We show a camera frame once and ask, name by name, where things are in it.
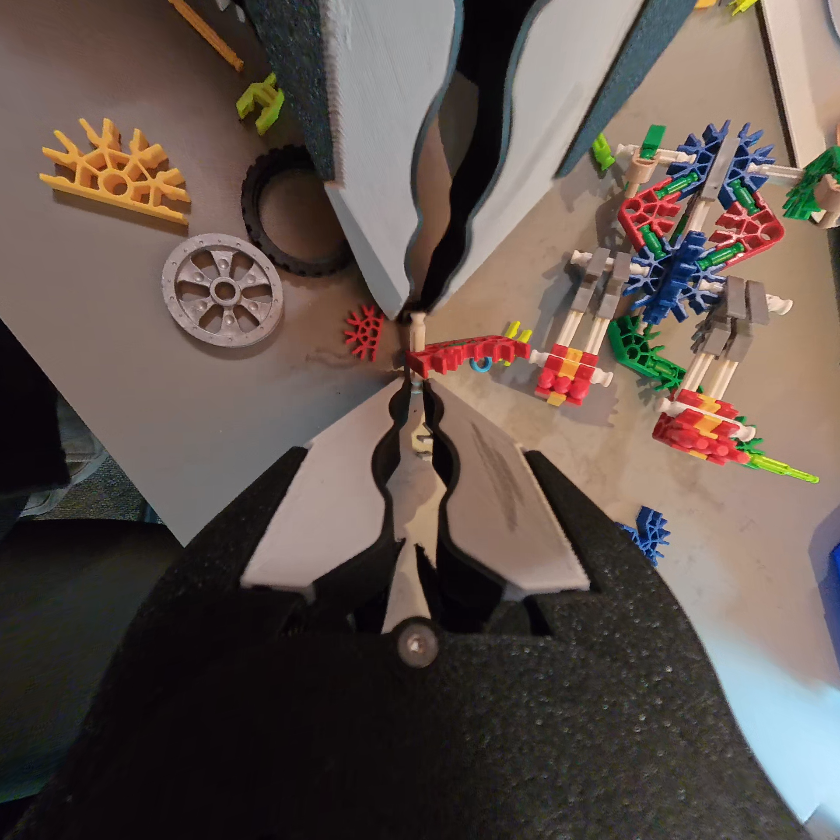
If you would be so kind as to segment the white plastic rod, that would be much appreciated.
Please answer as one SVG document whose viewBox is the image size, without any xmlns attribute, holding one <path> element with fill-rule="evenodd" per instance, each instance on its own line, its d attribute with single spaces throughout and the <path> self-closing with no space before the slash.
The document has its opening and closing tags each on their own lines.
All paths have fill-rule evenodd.
<svg viewBox="0 0 840 840">
<path fill-rule="evenodd" d="M 424 351 L 426 343 L 426 313 L 413 311 L 410 313 L 409 318 L 408 351 L 406 352 L 406 356 L 409 353 Z M 415 459 L 422 460 L 430 465 L 433 460 L 434 438 L 427 426 L 425 418 L 424 379 L 409 367 L 407 358 L 404 363 L 404 372 L 406 374 L 406 381 L 411 386 L 411 395 L 409 398 L 408 420 L 402 432 L 402 445 L 410 448 Z"/>
</svg>

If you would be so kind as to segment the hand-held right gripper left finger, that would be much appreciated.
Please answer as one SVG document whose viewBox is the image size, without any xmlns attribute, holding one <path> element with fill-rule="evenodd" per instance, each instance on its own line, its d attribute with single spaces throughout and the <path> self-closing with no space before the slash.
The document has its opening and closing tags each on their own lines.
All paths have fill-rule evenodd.
<svg viewBox="0 0 840 840">
<path fill-rule="evenodd" d="M 308 443 L 243 587 L 384 616 L 403 546 L 386 484 L 400 462 L 410 401 L 408 381 L 394 380 Z"/>
</svg>

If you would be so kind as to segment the orange half-circle connector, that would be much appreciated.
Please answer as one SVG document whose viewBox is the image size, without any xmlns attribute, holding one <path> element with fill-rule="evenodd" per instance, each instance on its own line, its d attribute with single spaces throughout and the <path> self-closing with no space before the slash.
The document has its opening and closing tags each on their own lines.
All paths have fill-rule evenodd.
<svg viewBox="0 0 840 840">
<path fill-rule="evenodd" d="M 79 119 L 79 123 L 86 132 L 90 150 L 80 150 L 56 130 L 54 135 L 65 149 L 44 147 L 42 152 L 69 171 L 70 176 L 40 174 L 42 182 L 63 193 L 188 225 L 183 213 L 164 203 L 190 204 L 192 200 L 184 188 L 184 175 L 169 166 L 169 156 L 160 144 L 150 144 L 144 133 L 135 129 L 128 150 L 124 150 L 120 131 L 110 119 L 102 121 L 99 132 L 85 119 Z"/>
</svg>

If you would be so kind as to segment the grey wheel hub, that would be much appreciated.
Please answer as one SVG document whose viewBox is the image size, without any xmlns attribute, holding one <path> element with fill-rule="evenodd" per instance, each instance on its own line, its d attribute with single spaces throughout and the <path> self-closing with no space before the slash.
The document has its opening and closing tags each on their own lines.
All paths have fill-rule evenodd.
<svg viewBox="0 0 840 840">
<path fill-rule="evenodd" d="M 268 338 L 284 310 L 279 275 L 250 243 L 201 234 L 176 247 L 164 263 L 164 302 L 194 338 L 240 349 Z"/>
</svg>

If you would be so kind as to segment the red toothed strip connector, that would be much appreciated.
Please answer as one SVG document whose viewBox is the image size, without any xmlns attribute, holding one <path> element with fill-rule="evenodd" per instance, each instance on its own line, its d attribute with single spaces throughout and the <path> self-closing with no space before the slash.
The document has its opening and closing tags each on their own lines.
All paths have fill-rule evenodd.
<svg viewBox="0 0 840 840">
<path fill-rule="evenodd" d="M 473 339 L 428 344 L 424 350 L 408 351 L 405 365 L 426 379 L 430 371 L 445 375 L 456 370 L 466 361 L 513 362 L 516 358 L 528 359 L 531 346 L 528 342 L 502 335 L 489 335 Z"/>
</svg>

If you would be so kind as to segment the black rubber tyre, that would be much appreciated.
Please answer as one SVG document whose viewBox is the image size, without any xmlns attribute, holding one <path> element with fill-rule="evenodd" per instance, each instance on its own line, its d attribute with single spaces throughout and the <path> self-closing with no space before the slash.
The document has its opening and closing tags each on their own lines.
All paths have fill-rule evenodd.
<svg viewBox="0 0 840 840">
<path fill-rule="evenodd" d="M 346 239 L 331 255 L 305 260 L 288 254 L 268 236 L 261 222 L 259 200 L 270 181 L 286 172 L 315 172 L 312 158 L 304 146 L 286 145 L 268 150 L 248 168 L 241 185 L 240 204 L 250 242 L 275 266 L 299 277 L 328 277 L 348 268 L 354 262 L 354 255 Z"/>
</svg>

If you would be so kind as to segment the blue snowflake connector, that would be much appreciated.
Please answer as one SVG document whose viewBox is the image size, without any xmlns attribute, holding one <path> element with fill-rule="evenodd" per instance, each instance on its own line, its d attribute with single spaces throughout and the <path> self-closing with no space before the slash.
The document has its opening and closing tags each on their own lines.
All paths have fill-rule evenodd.
<svg viewBox="0 0 840 840">
<path fill-rule="evenodd" d="M 664 555 L 659 551 L 661 545 L 668 545 L 670 531 L 666 529 L 667 520 L 661 512 L 650 507 L 641 507 L 636 518 L 636 526 L 631 528 L 619 521 L 615 525 L 625 531 L 633 543 L 644 553 L 654 567 Z"/>
</svg>

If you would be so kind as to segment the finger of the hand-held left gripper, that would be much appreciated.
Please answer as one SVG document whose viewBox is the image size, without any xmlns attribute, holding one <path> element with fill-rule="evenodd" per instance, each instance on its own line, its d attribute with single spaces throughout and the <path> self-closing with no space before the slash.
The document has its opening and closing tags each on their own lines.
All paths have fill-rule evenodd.
<svg viewBox="0 0 840 840">
<path fill-rule="evenodd" d="M 413 291 L 406 261 L 423 223 L 419 155 L 460 37 L 461 2 L 324 4 L 335 170 L 325 186 L 366 285 L 390 319 Z"/>
<path fill-rule="evenodd" d="M 441 307 L 550 189 L 644 2 L 534 2 L 479 87 L 419 307 Z"/>
</svg>

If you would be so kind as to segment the person's dark clothing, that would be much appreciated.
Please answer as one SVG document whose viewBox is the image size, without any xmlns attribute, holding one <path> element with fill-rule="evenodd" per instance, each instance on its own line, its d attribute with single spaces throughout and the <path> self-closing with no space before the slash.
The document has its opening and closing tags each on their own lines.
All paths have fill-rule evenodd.
<svg viewBox="0 0 840 840">
<path fill-rule="evenodd" d="M 38 793 L 75 740 L 102 673 L 181 545 L 160 524 L 39 520 L 95 468 L 46 374 L 2 324 L 2 806 Z"/>
</svg>

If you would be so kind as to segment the orange plastic rod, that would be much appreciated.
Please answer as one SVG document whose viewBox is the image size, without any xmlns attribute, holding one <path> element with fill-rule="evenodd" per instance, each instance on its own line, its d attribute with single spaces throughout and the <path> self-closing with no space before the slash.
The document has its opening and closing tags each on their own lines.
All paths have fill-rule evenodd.
<svg viewBox="0 0 840 840">
<path fill-rule="evenodd" d="M 240 59 L 234 50 L 224 41 L 221 36 L 201 17 L 186 1 L 171 0 L 169 4 L 181 15 L 184 20 L 192 26 L 204 40 L 223 57 L 226 62 L 237 72 L 244 68 L 244 61 Z"/>
</svg>

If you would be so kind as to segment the blue plastic bin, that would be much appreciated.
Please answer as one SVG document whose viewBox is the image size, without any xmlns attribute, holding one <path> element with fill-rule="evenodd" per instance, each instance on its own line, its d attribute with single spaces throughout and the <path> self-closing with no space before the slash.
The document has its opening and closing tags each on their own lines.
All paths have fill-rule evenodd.
<svg viewBox="0 0 840 840">
<path fill-rule="evenodd" d="M 839 620 L 839 578 L 838 565 L 834 555 L 838 542 L 838 519 L 828 518 L 816 527 L 809 547 L 826 624 L 832 632 L 838 631 Z"/>
</svg>

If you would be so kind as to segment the multicoloured construction toy model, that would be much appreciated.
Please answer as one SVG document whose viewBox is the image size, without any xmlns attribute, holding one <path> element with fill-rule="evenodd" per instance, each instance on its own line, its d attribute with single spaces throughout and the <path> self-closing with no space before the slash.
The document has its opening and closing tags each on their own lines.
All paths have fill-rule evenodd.
<svg viewBox="0 0 840 840">
<path fill-rule="evenodd" d="M 782 240 L 784 226 L 760 194 L 766 182 L 790 187 L 785 218 L 838 224 L 838 145 L 801 169 L 778 166 L 761 130 L 709 124 L 675 150 L 652 125 L 639 145 L 619 145 L 627 160 L 617 212 L 631 251 L 575 252 L 583 277 L 539 367 L 534 395 L 552 406 L 581 405 L 607 385 L 599 353 L 610 340 L 616 360 L 665 395 L 653 438 L 710 464 L 729 463 L 815 484 L 819 479 L 759 449 L 754 426 L 723 398 L 756 328 L 792 302 L 737 276 L 745 260 Z"/>
</svg>

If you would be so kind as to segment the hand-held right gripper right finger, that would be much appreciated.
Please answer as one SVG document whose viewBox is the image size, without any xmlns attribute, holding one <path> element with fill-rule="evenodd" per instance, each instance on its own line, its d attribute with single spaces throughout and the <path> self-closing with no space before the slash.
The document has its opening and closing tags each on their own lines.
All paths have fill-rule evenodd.
<svg viewBox="0 0 840 840">
<path fill-rule="evenodd" d="M 423 385 L 433 467 L 444 482 L 436 561 L 422 572 L 435 620 L 488 627 L 504 602 L 588 592 L 589 577 L 508 433 L 438 382 Z"/>
</svg>

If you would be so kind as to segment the small red snowflake connector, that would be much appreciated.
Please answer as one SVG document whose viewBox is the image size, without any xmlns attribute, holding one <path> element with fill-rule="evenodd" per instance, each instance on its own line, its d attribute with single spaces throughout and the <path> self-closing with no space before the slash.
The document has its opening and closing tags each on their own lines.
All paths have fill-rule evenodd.
<svg viewBox="0 0 840 840">
<path fill-rule="evenodd" d="M 362 304 L 358 311 L 351 312 L 346 319 L 349 328 L 344 335 L 353 356 L 362 361 L 375 361 L 383 322 L 384 314 L 375 304 Z"/>
</svg>

